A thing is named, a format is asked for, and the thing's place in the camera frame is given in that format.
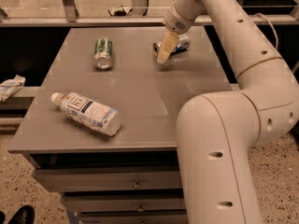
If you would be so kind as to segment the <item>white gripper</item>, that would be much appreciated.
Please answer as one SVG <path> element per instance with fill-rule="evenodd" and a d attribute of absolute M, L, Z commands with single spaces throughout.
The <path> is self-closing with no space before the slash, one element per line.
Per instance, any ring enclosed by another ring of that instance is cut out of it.
<path fill-rule="evenodd" d="M 172 5 L 164 17 L 165 27 L 171 31 L 165 34 L 158 52 L 157 62 L 165 63 L 177 46 L 178 35 L 185 34 L 194 24 L 196 7 Z"/>

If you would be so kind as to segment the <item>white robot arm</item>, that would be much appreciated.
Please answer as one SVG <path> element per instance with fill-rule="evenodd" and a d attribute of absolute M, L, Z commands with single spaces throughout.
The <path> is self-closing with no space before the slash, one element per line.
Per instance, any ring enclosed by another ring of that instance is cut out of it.
<path fill-rule="evenodd" d="M 188 101 L 177 121 L 178 164 L 189 224 L 263 224 L 248 151 L 287 133 L 299 120 L 299 85 L 277 49 L 236 0 L 175 0 L 158 53 L 165 63 L 206 12 L 238 90 Z"/>

